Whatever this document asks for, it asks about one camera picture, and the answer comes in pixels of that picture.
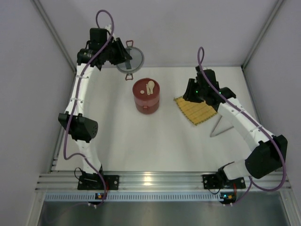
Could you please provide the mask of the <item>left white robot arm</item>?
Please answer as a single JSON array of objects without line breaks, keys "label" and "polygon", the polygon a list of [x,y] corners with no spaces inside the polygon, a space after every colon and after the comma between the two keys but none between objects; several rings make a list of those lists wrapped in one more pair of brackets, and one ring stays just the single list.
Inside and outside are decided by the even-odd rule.
[{"label": "left white robot arm", "polygon": [[102,164],[91,141],[98,132],[98,123],[88,117],[88,97],[96,78],[105,62],[118,65],[131,60],[120,38],[116,38],[113,28],[90,29],[90,39],[85,48],[77,53],[77,74],[72,95],[66,110],[58,115],[65,129],[63,157],[69,160],[80,156],[83,160],[79,190],[105,190]]}]

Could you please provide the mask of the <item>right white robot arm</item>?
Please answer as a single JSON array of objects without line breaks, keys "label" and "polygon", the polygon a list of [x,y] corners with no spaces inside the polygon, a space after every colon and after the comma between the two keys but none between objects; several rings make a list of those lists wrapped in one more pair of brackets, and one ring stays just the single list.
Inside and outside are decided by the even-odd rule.
[{"label": "right white robot arm", "polygon": [[224,183],[243,177],[260,179],[279,168],[285,171],[287,139],[283,135],[274,135],[257,122],[231,89],[220,88],[213,70],[197,66],[196,71],[196,77],[188,81],[183,99],[211,106],[233,126],[250,149],[246,159],[218,169],[219,181]]}]

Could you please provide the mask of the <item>cream small stick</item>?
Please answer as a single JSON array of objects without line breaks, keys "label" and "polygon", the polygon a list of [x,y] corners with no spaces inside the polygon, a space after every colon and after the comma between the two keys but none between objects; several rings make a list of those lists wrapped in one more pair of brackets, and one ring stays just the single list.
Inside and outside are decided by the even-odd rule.
[{"label": "cream small stick", "polygon": [[150,93],[150,88],[149,88],[149,85],[148,84],[146,84],[146,91],[147,91],[147,95],[150,95],[151,93]]}]

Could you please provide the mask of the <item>grey transparent lid with handles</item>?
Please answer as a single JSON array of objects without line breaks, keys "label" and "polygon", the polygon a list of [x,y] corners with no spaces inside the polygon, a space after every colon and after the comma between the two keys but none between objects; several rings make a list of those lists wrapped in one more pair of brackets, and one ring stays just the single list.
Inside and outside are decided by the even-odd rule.
[{"label": "grey transparent lid with handles", "polygon": [[133,73],[139,71],[144,64],[144,54],[139,48],[134,47],[133,40],[126,41],[125,50],[132,59],[127,59],[124,63],[118,64],[116,68],[121,73],[124,73],[126,75],[126,81],[131,81],[134,79]]}]

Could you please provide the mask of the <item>dark red lid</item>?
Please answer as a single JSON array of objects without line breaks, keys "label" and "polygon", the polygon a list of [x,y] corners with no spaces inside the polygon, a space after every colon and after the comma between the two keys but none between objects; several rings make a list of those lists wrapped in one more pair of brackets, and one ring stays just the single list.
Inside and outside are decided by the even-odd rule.
[{"label": "dark red lid", "polygon": [[[155,87],[153,89],[153,94],[147,95],[146,84],[148,84],[150,80],[155,82]],[[144,78],[138,80],[133,85],[132,91],[135,98],[138,98],[139,100],[142,101],[149,101],[149,100],[154,100],[159,98],[160,86],[154,79]]]}]

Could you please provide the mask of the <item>metal tongs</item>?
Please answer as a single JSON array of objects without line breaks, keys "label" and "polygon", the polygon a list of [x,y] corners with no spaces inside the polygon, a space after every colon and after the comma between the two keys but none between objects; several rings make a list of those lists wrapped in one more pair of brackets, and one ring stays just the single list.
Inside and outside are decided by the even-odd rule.
[{"label": "metal tongs", "polygon": [[210,137],[218,136],[232,128],[233,125],[225,117],[220,116],[210,133]]}]

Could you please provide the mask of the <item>pink steel-lined pot with handles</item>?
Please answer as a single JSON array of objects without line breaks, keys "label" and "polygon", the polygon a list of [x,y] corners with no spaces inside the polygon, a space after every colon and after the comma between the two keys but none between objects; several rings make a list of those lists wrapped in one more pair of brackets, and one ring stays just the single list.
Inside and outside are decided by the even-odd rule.
[{"label": "pink steel-lined pot with handles", "polygon": [[[154,83],[152,93],[150,91],[147,91],[147,87],[149,87],[150,81]],[[136,81],[133,85],[132,92],[134,95],[135,103],[140,106],[153,106],[160,99],[160,86],[154,79],[143,78]]]}]

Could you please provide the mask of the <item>cream small spoon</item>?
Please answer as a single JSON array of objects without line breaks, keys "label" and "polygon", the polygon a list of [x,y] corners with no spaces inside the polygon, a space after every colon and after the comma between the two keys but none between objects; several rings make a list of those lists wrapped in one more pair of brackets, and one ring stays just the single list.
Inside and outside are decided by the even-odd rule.
[{"label": "cream small spoon", "polygon": [[153,94],[153,89],[154,89],[154,87],[155,87],[155,82],[152,81],[152,80],[150,80],[150,81],[148,82],[148,85],[149,85],[149,88],[150,88],[150,94]]}]

